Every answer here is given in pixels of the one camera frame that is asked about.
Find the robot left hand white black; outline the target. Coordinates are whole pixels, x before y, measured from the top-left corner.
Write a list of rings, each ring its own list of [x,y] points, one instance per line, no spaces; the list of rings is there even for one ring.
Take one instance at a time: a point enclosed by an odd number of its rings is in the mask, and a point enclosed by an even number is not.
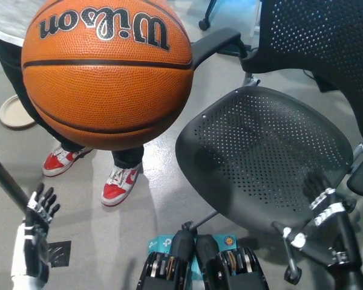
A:
[[[28,200],[25,217],[18,226],[11,265],[13,289],[43,289],[50,267],[47,236],[61,205],[54,188],[40,183]]]

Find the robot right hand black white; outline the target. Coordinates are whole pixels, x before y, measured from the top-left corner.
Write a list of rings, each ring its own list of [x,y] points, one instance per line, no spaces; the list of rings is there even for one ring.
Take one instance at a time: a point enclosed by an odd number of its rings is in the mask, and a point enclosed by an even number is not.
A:
[[[304,257],[323,266],[333,277],[335,289],[363,289],[362,257],[353,225],[348,216],[351,202],[336,192],[321,172],[310,172],[304,180],[303,193],[317,227],[334,222],[339,231],[337,243],[342,250],[326,248],[318,242],[280,222],[272,226],[282,236],[288,250],[295,249]]]

